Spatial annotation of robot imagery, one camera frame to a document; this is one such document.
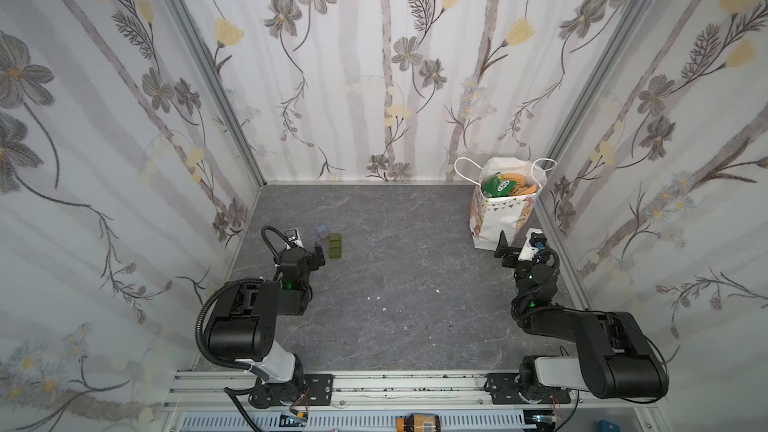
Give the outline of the white patterned paper bag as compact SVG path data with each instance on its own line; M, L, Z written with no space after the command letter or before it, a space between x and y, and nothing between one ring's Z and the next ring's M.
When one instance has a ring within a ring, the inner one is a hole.
M504 231L507 240L513 240L526 225L535 202L547 184L548 174L557 167L551 158L542 157L524 161L514 157L492 157L480 165L468 157L459 157L453 163L454 172L474 185L469 229L473 244L478 249L492 250L499 234ZM536 181L540 188L531 195L486 198L482 184L496 173L516 173Z

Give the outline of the green Fox's candy bag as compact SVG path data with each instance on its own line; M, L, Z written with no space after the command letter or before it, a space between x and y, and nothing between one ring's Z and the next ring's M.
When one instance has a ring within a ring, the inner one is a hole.
M526 177L516 173L496 173L487 179L481 187L486 198L512 196L515 189L526 183Z

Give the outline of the orange snack bag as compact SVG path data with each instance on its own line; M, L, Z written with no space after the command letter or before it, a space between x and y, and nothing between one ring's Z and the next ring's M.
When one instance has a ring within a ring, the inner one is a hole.
M506 173L501 175L501 179L508 181L506 192L504 193L508 197L531 195L540 188L536 181L522 174Z

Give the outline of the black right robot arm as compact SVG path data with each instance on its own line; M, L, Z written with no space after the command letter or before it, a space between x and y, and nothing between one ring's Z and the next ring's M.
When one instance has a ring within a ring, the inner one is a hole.
M571 391L637 404L666 396L668 367L632 314L577 310L554 302L560 257L543 233L531 229L524 244L513 247L501 232L494 256L513 270L517 295L510 313L517 326L576 348L573 356L524 357L512 382L523 400L536 403Z

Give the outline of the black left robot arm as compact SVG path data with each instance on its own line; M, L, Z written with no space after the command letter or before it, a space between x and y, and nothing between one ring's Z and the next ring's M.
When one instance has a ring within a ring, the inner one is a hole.
M261 237L272 254L274 276L225 283L202 305L194 328L206 361L255 377L249 388L224 389L241 413L246 412L243 399L255 409L309 403L310 381L298 355L278 343L277 319L306 312L314 297L311 274L326 264L320 243L306 248L296 235L269 225L261 229Z

